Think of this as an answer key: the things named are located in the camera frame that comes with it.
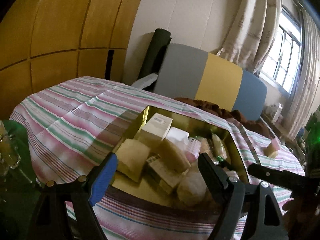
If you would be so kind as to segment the person's right hand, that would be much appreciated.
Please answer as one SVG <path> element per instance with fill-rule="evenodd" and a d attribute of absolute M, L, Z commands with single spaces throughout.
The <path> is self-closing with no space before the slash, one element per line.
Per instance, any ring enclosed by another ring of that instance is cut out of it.
<path fill-rule="evenodd" d="M 283 221 L 289 239 L 319 239 L 319 205 L 293 199 L 285 203 L 282 209 L 286 212 Z"/>

